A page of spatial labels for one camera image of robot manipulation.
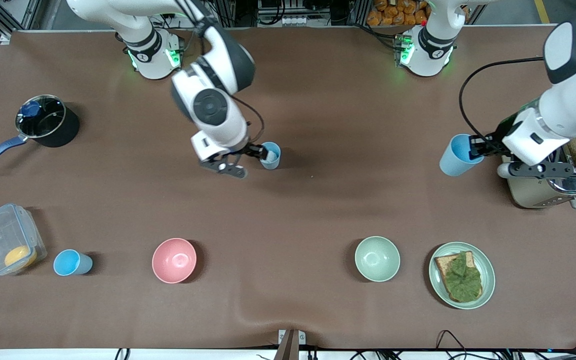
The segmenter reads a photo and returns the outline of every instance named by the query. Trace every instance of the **clear plastic container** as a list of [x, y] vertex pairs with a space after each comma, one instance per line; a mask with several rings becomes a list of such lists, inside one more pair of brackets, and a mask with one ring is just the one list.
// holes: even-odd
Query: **clear plastic container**
[[0, 207], [0, 276], [16, 274], [46, 257], [30, 212], [14, 203]]

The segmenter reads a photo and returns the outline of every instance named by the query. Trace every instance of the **bread slice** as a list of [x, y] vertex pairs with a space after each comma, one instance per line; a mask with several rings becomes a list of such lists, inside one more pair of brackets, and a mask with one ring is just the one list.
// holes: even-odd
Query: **bread slice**
[[[446, 255], [446, 256], [439, 256], [434, 258], [435, 264], [437, 264], [437, 268], [439, 268], [439, 273], [441, 274], [441, 281], [443, 282], [444, 287], [446, 286], [446, 273], [450, 270], [450, 266], [453, 260], [457, 259], [459, 253], [453, 253], [453, 255]], [[466, 251], [466, 266], [469, 268], [474, 268], [475, 266], [475, 258], [473, 257], [472, 251]], [[452, 294], [450, 294], [450, 290], [446, 287], [446, 291], [448, 295], [450, 295], [450, 299], [452, 301], [457, 301], [457, 303], [461, 303], [461, 301], [455, 299]], [[479, 294], [477, 295], [477, 299], [482, 296], [484, 292], [483, 286], [479, 289]]]

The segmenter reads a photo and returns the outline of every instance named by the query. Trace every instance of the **tabletop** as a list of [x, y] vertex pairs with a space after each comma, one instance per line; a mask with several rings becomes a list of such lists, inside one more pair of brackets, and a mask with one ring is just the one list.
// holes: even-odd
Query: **tabletop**
[[[0, 142], [38, 94], [62, 98], [81, 128], [66, 146], [0, 157], [0, 206], [30, 210], [48, 250], [0, 277], [0, 348], [252, 347], [286, 328], [327, 348], [428, 348], [441, 330], [469, 348], [576, 346], [576, 210], [516, 207], [496, 158], [461, 177], [438, 165], [450, 138], [469, 132], [464, 79], [541, 55], [551, 29], [464, 28], [431, 78], [395, 68], [392, 51], [359, 29], [234, 31], [256, 62], [238, 96], [263, 114], [261, 141], [282, 148], [273, 171], [243, 159], [243, 180], [198, 166], [197, 129], [170, 78], [133, 71], [112, 32], [16, 32], [0, 46]], [[464, 106], [488, 132], [548, 87], [542, 63], [496, 66], [470, 82]], [[254, 114], [242, 113], [256, 133]], [[371, 235], [401, 254], [384, 283], [354, 267]], [[190, 240], [199, 262], [170, 285], [151, 258], [174, 237]], [[430, 255], [453, 241], [494, 266], [496, 289], [478, 309], [449, 307], [428, 282]], [[57, 276], [64, 249], [91, 255], [91, 273]]]

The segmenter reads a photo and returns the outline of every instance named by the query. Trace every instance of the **green leaf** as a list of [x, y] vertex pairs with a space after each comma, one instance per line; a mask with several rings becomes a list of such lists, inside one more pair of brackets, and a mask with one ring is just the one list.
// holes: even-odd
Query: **green leaf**
[[455, 274], [464, 276], [466, 274], [466, 252], [462, 251], [459, 253], [452, 262], [450, 263], [451, 271], [455, 272]]
[[[462, 257], [464, 268], [462, 268], [461, 261], [457, 261]], [[445, 276], [445, 285], [446, 290], [455, 300], [460, 303], [470, 303], [477, 300], [480, 294], [482, 274], [477, 268], [466, 266], [466, 254], [462, 252], [457, 259], [452, 261], [452, 266]]]

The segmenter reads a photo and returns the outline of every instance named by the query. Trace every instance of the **light blue plastic cup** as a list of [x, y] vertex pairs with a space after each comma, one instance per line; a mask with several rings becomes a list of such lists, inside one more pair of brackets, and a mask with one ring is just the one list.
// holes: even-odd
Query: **light blue plastic cup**
[[459, 176], [476, 166], [482, 160], [483, 156], [471, 160], [471, 142], [470, 135], [457, 134], [450, 139], [450, 143], [439, 160], [439, 168], [448, 176]]
[[52, 268], [58, 276], [82, 275], [92, 268], [92, 259], [84, 253], [69, 248], [54, 258]]
[[282, 150], [281, 148], [279, 148], [279, 145], [277, 145], [272, 141], [266, 141], [263, 144], [261, 144], [261, 146], [263, 146], [266, 150], [268, 150], [269, 153], [270, 152], [274, 153], [277, 157], [273, 161], [260, 159], [259, 161], [261, 162], [261, 165], [263, 165], [263, 167], [265, 167], [268, 170], [277, 169], [277, 167], [279, 166], [279, 159], [282, 157]]

